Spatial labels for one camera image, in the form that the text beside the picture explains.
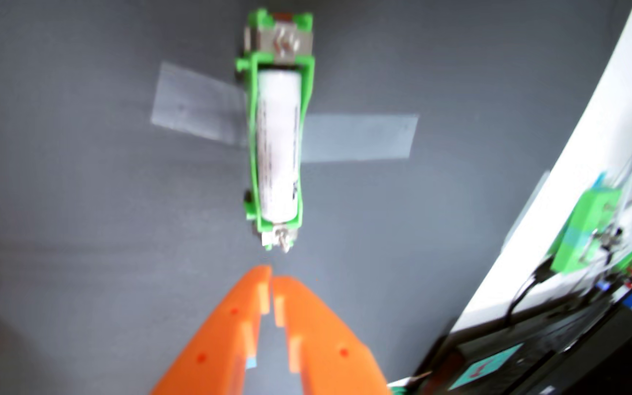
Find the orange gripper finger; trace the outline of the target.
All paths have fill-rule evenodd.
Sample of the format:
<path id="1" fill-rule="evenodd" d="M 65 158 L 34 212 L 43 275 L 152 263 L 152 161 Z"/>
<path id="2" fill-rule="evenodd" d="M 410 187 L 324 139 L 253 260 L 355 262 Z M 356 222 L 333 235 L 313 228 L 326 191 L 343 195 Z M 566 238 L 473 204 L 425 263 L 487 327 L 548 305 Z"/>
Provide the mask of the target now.
<path id="1" fill-rule="evenodd" d="M 303 394 L 391 394 L 370 349 L 306 285 L 272 280 L 275 323 L 286 336 L 289 371 Z"/>
<path id="2" fill-rule="evenodd" d="M 270 266 L 249 270 L 225 295 L 152 394 L 241 394 L 256 360 L 262 316 L 270 312 Z"/>

